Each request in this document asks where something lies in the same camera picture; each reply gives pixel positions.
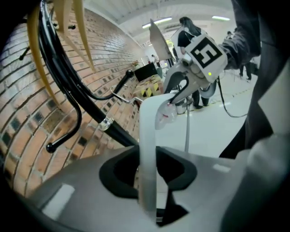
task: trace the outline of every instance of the gray sleeve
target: gray sleeve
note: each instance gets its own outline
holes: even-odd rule
[[[260,27],[256,1],[232,0],[237,31],[232,39],[226,39],[220,45],[227,54],[225,69],[238,69],[261,54]]]

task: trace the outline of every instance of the brick wall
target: brick wall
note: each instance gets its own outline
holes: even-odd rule
[[[97,70],[88,65],[62,41],[63,47],[83,82],[96,94],[109,94],[131,63],[143,56],[142,50],[120,29],[91,11],[85,10],[88,42]],[[76,24],[74,13],[71,24]],[[84,51],[78,30],[71,31],[71,39]],[[45,146],[74,127],[76,112],[54,83],[47,68],[47,77],[58,102],[57,108],[47,94],[35,69],[30,53],[20,61],[28,46],[26,25],[15,28],[1,55],[0,70],[0,166],[11,187],[28,196],[47,178],[73,161],[101,154],[104,149],[121,147],[97,129],[98,123],[82,109],[82,126],[78,133],[49,154]],[[130,98],[137,84],[134,77],[121,95]],[[95,101],[96,105],[138,138],[139,112],[136,105],[127,105],[115,98]]]

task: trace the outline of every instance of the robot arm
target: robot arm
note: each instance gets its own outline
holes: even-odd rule
[[[207,34],[198,36],[185,48],[185,51],[186,54],[181,61],[167,72],[164,82],[164,93],[169,93],[182,80],[187,82],[181,91],[170,100],[170,103],[173,104],[188,97],[196,90],[211,91],[211,84],[215,83],[227,65],[226,54]]]

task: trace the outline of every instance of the dark pants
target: dark pants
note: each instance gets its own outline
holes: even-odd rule
[[[199,91],[198,90],[193,92],[192,99],[193,99],[193,106],[198,106],[199,105]],[[208,105],[209,98],[201,97],[201,100],[204,106]]]
[[[251,74],[251,64],[250,64],[250,62],[241,65],[241,67],[240,67],[240,76],[243,76],[244,66],[246,67],[246,75],[248,76],[248,79],[251,80],[252,79],[252,74]]]

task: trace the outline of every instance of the ceiling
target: ceiling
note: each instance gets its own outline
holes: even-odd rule
[[[233,19],[231,0],[85,0],[85,7],[102,12],[143,47],[150,43],[150,35],[149,28],[142,25],[150,19],[173,18],[158,24],[165,39],[180,27],[179,18],[183,16],[204,30],[216,22],[213,15]]]

